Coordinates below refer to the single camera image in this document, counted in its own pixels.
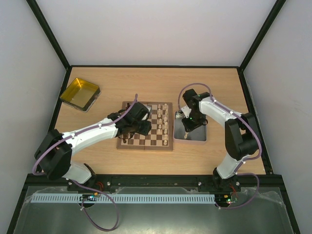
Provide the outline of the pink metal tin tray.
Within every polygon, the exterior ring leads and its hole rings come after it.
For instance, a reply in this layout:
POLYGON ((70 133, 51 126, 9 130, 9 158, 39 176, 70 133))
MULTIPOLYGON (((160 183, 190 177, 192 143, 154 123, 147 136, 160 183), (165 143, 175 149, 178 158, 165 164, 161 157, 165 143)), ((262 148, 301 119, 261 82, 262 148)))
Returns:
POLYGON ((174 130, 173 141, 175 143, 189 143, 189 144, 205 144, 208 140, 207 127, 201 126, 192 132, 188 133, 188 137, 184 139, 185 128, 181 122, 184 114, 176 111, 174 115, 174 130))

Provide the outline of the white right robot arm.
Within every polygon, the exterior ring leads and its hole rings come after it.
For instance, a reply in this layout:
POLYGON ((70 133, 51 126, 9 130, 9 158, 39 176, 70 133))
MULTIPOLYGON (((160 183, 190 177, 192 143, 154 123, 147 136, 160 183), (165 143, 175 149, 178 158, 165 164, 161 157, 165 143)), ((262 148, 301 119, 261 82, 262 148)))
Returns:
POLYGON ((255 117, 251 113, 236 112, 217 101, 210 93, 197 94, 194 89, 181 92, 186 106, 180 107, 184 115, 182 124, 185 132, 207 125, 207 116, 219 123, 225 131, 226 155, 213 171, 213 187, 224 191, 235 185, 238 169, 248 160, 261 157, 262 146, 255 117))

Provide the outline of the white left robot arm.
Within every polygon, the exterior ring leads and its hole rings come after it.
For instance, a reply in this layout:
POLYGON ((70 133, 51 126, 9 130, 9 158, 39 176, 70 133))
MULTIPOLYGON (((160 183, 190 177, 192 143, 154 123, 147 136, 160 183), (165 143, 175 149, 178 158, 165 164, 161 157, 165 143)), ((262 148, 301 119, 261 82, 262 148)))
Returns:
POLYGON ((150 111, 147 105, 133 102, 126 109, 111 113, 85 128, 64 133, 56 129, 49 131, 35 153, 32 173, 45 175, 50 180, 66 178, 86 183, 95 173, 87 164, 75 162, 72 157, 103 140, 135 133, 146 136, 152 128, 148 121, 150 111))

